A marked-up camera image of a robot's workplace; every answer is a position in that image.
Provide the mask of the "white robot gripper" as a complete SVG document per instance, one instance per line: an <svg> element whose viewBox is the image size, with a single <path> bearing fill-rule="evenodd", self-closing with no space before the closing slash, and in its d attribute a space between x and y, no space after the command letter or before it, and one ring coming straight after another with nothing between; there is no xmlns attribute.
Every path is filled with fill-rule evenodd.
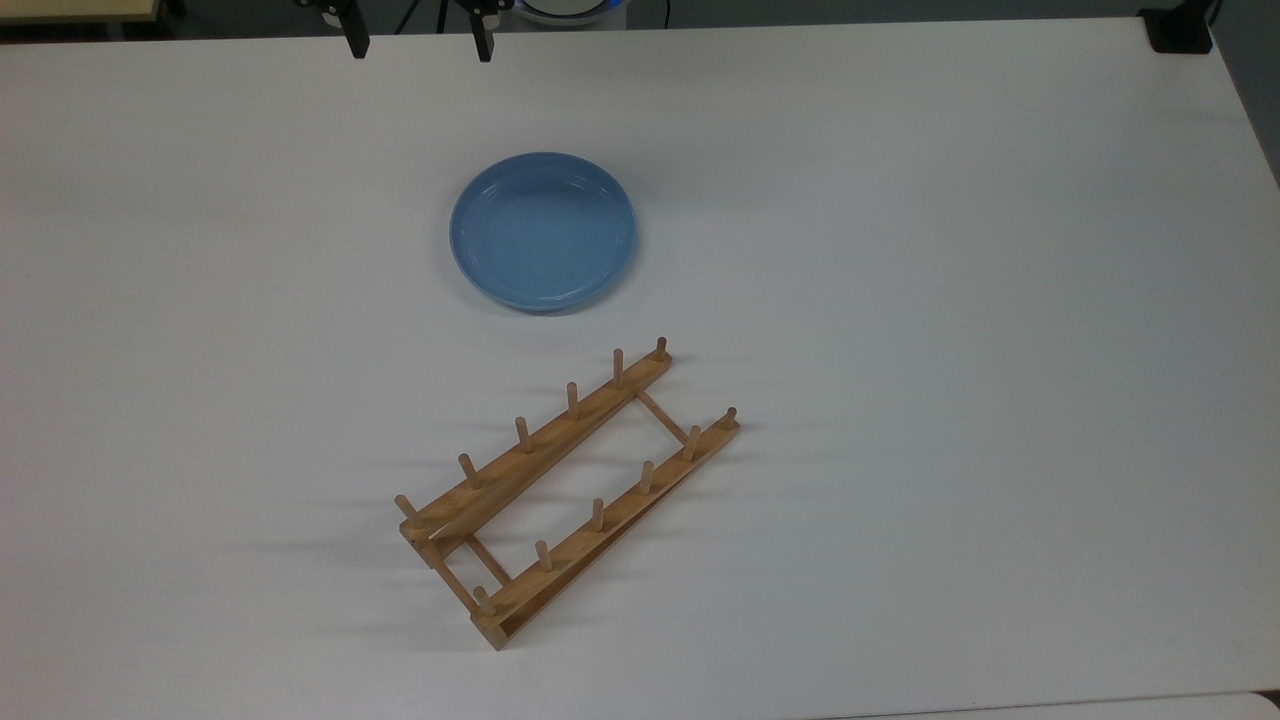
<svg viewBox="0 0 1280 720"><path fill-rule="evenodd" d="M489 63L493 59L495 40L494 28L497 17L509 12L515 1L444 1L445 5L456 5L471 17L471 32L476 45L480 61ZM310 8L337 22L346 37L351 54L356 59L365 59L370 47L370 33L360 8L360 1L294 1L294 5Z"/></svg>

